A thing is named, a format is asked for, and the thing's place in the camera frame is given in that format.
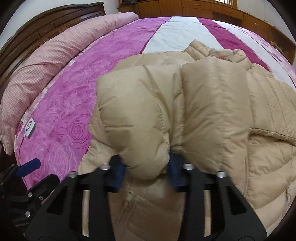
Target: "checkered pillow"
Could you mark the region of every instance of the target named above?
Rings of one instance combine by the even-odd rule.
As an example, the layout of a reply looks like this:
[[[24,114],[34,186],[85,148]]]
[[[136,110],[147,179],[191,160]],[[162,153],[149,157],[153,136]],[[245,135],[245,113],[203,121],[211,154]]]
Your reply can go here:
[[[138,16],[118,13],[86,20],[67,29],[35,50],[11,77],[0,105],[0,141],[13,153],[17,124],[48,82],[93,41],[120,28]]]

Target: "pillowcase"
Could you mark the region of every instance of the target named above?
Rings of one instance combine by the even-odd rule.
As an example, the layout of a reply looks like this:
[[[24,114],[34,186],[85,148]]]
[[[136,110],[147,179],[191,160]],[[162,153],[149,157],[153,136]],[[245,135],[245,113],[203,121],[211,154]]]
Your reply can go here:
[[[13,154],[16,126],[48,82],[96,39],[139,17],[132,12],[85,20],[36,49],[11,77],[0,105],[0,141]]]

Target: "bed sheet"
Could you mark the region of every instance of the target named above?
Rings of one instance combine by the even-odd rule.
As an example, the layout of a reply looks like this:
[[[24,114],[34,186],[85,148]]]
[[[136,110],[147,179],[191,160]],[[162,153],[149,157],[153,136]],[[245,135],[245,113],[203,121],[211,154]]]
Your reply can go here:
[[[218,50],[242,49],[253,63],[296,90],[295,69],[279,51],[246,29],[203,18],[136,20],[98,39],[70,61],[23,116],[15,140],[17,161],[41,161],[41,168],[24,178],[27,188],[50,173],[62,180],[69,171],[77,170],[92,138],[88,123],[96,103],[99,76],[129,56],[182,51],[193,39]],[[23,139],[24,125],[31,117],[36,129],[29,139]]]

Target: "metal screw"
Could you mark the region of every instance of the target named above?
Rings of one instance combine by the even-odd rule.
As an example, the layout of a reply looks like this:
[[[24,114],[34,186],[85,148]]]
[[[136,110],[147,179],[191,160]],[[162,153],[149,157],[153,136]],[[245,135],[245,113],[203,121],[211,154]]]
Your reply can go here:
[[[224,177],[227,177],[227,174],[226,174],[226,172],[217,172],[216,176],[219,178],[224,178]]]
[[[25,213],[25,215],[26,215],[26,217],[28,218],[28,217],[31,216],[31,213],[30,213],[29,211],[27,211],[27,212]]]
[[[194,169],[194,165],[192,165],[192,164],[184,164],[183,165],[183,168],[185,170],[193,170]]]
[[[69,172],[68,173],[68,177],[77,177],[78,176],[78,172]]]
[[[109,164],[103,164],[100,166],[101,170],[109,170],[111,168],[111,166]]]

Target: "quilted fabric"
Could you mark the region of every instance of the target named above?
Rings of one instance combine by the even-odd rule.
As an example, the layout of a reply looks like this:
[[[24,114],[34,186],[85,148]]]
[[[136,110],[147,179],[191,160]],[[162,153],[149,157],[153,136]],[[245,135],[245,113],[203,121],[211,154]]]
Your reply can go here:
[[[13,153],[15,130],[26,109],[62,67],[99,37],[136,19],[131,12],[89,19],[34,51],[13,74],[1,100],[0,140],[7,154]]]
[[[110,196],[117,240],[178,239],[184,196],[163,174],[169,150],[204,172],[225,171],[270,234],[296,195],[295,117],[290,86],[242,50],[194,40],[184,52],[129,57],[97,80],[79,172],[121,155],[129,176]]]

